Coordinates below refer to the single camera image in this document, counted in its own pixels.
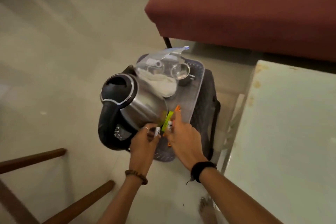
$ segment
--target white table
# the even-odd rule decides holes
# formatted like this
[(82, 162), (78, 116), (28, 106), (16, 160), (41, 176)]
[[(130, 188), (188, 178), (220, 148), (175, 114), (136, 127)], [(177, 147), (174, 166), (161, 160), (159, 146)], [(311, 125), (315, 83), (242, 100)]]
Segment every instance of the white table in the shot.
[(336, 75), (259, 61), (237, 117), (224, 175), (283, 223), (336, 223)]

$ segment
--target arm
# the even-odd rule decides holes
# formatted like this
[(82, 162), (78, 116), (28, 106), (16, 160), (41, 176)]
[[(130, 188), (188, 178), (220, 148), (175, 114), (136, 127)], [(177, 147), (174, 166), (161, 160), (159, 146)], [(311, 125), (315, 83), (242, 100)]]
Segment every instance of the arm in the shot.
[[(202, 152), (201, 135), (190, 124), (182, 122), (181, 113), (178, 111), (175, 112), (173, 131), (168, 132), (168, 140), (175, 155), (189, 171), (196, 163), (208, 161)], [(230, 224), (281, 223), (217, 169), (205, 168), (199, 180)]]
[[(155, 149), (160, 138), (160, 136), (157, 136), (150, 142), (147, 132), (149, 128), (156, 127), (156, 124), (146, 124), (145, 127), (140, 129), (131, 141), (129, 163), (129, 169), (137, 171), (144, 176), (147, 175), (153, 162)], [(141, 184), (142, 180), (140, 178), (128, 175), (97, 224), (124, 224)]]

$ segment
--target forearm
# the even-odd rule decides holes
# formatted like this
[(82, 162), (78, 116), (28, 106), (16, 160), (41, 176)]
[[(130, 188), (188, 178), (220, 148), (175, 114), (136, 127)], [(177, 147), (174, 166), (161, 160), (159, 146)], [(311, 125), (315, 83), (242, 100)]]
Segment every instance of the forearm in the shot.
[(124, 224), (141, 183), (138, 177), (128, 175), (97, 224)]
[(199, 180), (230, 224), (281, 223), (216, 169), (205, 168)]

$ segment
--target black kettle handle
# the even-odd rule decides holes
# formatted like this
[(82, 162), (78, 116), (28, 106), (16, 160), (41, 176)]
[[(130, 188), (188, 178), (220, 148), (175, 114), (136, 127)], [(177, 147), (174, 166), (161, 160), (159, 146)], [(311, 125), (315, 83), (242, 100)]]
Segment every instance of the black kettle handle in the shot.
[(118, 123), (123, 119), (119, 106), (111, 101), (104, 101), (98, 123), (99, 139), (107, 148), (125, 150), (130, 146), (129, 140), (120, 141), (114, 136)]

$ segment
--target sofa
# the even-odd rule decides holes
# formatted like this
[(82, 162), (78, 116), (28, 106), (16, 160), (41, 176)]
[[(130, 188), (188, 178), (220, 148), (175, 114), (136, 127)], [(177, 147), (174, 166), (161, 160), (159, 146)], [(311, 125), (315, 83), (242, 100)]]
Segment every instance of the sofa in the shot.
[(336, 61), (336, 0), (149, 0), (169, 38)]

